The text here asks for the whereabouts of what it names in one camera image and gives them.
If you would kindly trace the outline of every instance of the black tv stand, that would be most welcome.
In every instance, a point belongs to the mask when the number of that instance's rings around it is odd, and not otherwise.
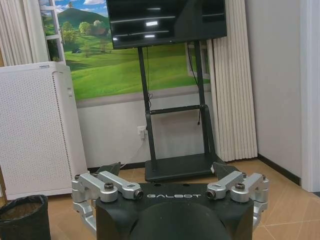
[[[199,88],[199,105],[181,106],[173,108],[165,108],[158,110],[150,110],[149,93],[145,71],[145,61],[143,48],[138,47],[140,73],[142,80],[143,99],[145,107],[145,119],[148,132],[148,140],[150,147],[151,160],[145,163],[145,180],[148,182],[157,182],[170,179],[192,177],[199,175],[207,175],[212,173],[211,166],[213,162],[222,162],[216,155],[213,130],[209,108],[205,102],[204,80],[201,64],[200,41],[194,42],[195,62],[197,69],[197,80]],[[174,112],[183,112],[190,110],[200,110],[201,124],[203,134],[204,153],[169,157],[164,159],[156,159],[154,134],[152,129],[151,116],[157,114],[166,114]]]

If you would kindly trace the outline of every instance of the black trash can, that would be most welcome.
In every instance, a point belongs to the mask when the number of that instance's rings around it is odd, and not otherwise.
[[[50,240],[48,198],[18,198],[0,208],[1,240]]]

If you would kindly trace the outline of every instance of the white air purifier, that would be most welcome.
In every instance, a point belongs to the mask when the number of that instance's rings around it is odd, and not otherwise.
[[[71,193],[87,171],[68,66],[0,67],[0,165],[9,200]]]

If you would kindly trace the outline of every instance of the silver metal bracket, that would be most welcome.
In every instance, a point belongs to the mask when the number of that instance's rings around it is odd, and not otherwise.
[[[95,203],[100,198],[104,203],[112,203],[118,199],[118,191],[125,199],[138,200],[144,195],[138,183],[128,182],[108,171],[96,176],[83,173],[72,181],[73,209],[80,213],[83,223],[93,234],[97,234],[97,223],[88,200]]]
[[[269,180],[262,174],[254,173],[249,177],[239,171],[234,171],[218,182],[209,183],[207,197],[212,200],[223,199],[227,191],[230,197],[238,203],[253,200],[253,229],[261,219],[261,214],[268,208]]]
[[[209,199],[224,199],[227,191],[236,183],[244,180],[243,173],[240,171],[234,171],[218,182],[212,182],[207,185],[206,195]]]

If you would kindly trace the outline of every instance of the green hill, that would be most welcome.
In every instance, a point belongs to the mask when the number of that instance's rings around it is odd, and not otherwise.
[[[69,22],[74,28],[78,28],[81,22],[93,24],[95,20],[104,22],[109,26],[109,18],[95,12],[82,11],[76,8],[68,8],[58,14],[59,24],[62,26],[64,22]]]

